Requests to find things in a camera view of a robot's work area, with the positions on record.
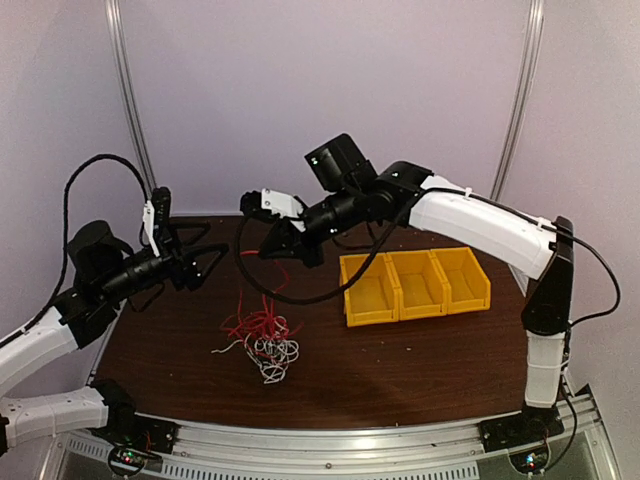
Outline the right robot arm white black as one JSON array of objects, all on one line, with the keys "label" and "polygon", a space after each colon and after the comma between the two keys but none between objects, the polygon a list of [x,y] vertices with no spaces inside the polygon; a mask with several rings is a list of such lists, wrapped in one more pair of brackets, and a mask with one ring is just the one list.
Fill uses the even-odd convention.
[{"label": "right robot arm white black", "polygon": [[377,172],[346,133],[305,160],[328,195],[307,206],[295,195],[257,191],[257,215],[272,226],[260,257],[313,268],[323,262],[325,241],[364,222],[388,222],[457,240],[528,277],[524,406],[512,430],[519,440],[535,440],[556,417],[574,278],[572,223],[530,217],[405,160]]}]

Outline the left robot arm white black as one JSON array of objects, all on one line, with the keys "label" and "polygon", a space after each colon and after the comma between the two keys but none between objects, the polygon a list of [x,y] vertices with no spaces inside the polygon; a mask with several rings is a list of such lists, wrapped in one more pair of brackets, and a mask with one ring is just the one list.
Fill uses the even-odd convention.
[{"label": "left robot arm white black", "polygon": [[[106,221],[84,225],[67,245],[66,257],[75,268],[72,287],[55,295],[40,320],[1,341],[2,393],[99,339],[130,297],[166,281],[176,290],[199,289],[229,250],[225,243],[201,243],[209,229],[202,222],[168,224],[160,231],[158,247],[135,251],[113,235]],[[143,426],[133,399],[113,380],[56,395],[1,398],[3,452],[81,429],[133,444],[143,436]]]}]

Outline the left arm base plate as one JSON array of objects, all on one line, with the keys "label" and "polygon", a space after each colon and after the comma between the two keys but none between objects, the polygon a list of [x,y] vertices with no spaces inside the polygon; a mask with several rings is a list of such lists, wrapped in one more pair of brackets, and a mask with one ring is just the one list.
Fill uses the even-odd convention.
[{"label": "left arm base plate", "polygon": [[175,422],[134,414],[109,420],[101,428],[90,428],[92,435],[112,444],[144,452],[170,454],[177,438]]}]

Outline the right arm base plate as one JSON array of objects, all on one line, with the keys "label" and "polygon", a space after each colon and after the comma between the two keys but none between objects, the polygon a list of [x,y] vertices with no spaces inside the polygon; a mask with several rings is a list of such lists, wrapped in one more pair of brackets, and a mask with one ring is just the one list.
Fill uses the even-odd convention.
[{"label": "right arm base plate", "polygon": [[525,406],[518,413],[479,423],[485,453],[540,443],[564,431],[557,407],[540,409]]}]

